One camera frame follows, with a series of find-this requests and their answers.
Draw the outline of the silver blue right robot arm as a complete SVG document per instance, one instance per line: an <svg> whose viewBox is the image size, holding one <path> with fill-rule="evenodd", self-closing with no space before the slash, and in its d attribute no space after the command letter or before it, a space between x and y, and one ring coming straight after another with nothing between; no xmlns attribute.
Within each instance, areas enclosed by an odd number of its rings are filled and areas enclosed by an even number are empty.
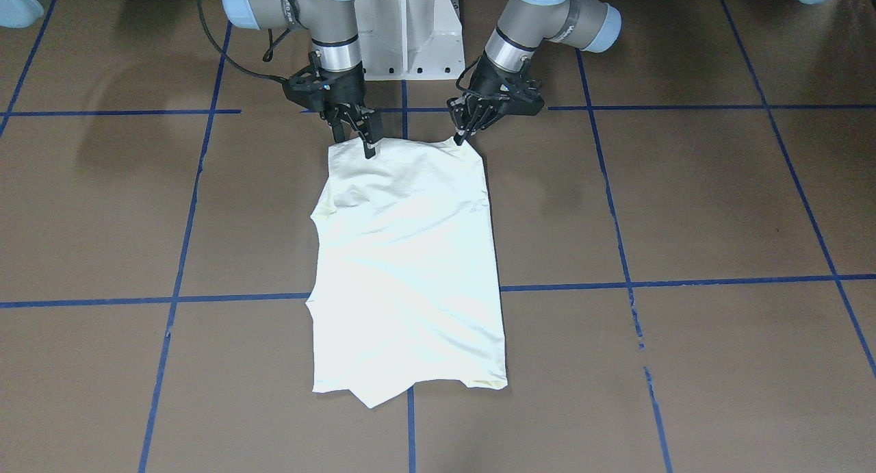
<svg viewBox="0 0 876 473"><path fill-rule="evenodd" d="M54 0L2 0L2 27L26 28L47 17ZM201 33L221 56L227 49L213 36L204 0L120 0L118 17L112 31L130 47L156 47L169 34L191 1ZM107 7L109 0L79 0L79 18L75 28L94 32L98 18L88 9ZM355 0L221 0L222 11L234 27L262 30L269 34L263 55L269 61L276 46L294 32L309 34L312 49L309 62L291 76L258 73L228 58L241 73L280 84L285 98L311 112L316 112L333 133L335 142L346 140L351 131L360 139L364 157L376 155L384 137L381 115L364 102L364 58L359 40Z"/></svg>

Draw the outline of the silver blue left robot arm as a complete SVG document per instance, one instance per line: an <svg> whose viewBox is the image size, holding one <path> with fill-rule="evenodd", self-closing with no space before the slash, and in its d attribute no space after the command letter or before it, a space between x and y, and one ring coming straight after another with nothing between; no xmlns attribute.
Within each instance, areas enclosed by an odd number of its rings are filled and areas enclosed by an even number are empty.
<svg viewBox="0 0 876 473"><path fill-rule="evenodd" d="M448 99L454 141L488 129L506 116L535 116L545 102L532 78L534 53L548 40L600 54L616 43L622 27L617 8L601 0L508 0L484 51L457 78Z"/></svg>

